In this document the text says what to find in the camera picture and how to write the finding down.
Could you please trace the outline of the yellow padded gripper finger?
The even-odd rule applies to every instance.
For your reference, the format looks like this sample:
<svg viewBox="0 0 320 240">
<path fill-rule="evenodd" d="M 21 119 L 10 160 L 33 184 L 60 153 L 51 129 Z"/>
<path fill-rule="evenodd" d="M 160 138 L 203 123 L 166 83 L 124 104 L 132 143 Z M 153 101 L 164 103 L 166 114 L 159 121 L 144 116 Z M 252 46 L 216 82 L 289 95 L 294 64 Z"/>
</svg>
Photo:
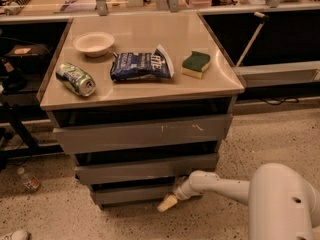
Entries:
<svg viewBox="0 0 320 240">
<path fill-rule="evenodd" d="M 158 205 L 157 209 L 159 212 L 165 212 L 172 208 L 178 203 L 178 198 L 173 194 L 168 194 L 165 196 L 163 201 Z"/>
</svg>

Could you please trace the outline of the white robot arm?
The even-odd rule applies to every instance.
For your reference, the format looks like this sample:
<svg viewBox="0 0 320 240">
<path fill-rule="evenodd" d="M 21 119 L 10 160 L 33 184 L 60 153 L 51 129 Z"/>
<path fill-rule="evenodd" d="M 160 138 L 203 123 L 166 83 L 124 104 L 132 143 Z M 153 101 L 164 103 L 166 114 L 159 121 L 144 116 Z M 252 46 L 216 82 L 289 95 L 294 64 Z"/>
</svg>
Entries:
<svg viewBox="0 0 320 240">
<path fill-rule="evenodd" d="M 320 192 L 296 171 L 277 163 L 260 166 L 249 181 L 194 171 L 175 181 L 158 210 L 206 192 L 248 207 L 249 240 L 314 240 L 313 229 L 320 226 Z"/>
</svg>

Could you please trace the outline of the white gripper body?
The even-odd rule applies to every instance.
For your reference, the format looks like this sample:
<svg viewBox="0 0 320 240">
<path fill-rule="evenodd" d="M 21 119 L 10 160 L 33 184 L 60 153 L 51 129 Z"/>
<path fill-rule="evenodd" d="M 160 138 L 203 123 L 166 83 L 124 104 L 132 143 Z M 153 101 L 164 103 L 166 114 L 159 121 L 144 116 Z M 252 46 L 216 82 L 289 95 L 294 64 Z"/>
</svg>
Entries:
<svg viewBox="0 0 320 240">
<path fill-rule="evenodd" d="M 188 177 L 179 177 L 175 180 L 173 194 L 180 201 L 188 200 L 191 198 L 192 189 L 190 188 Z"/>
</svg>

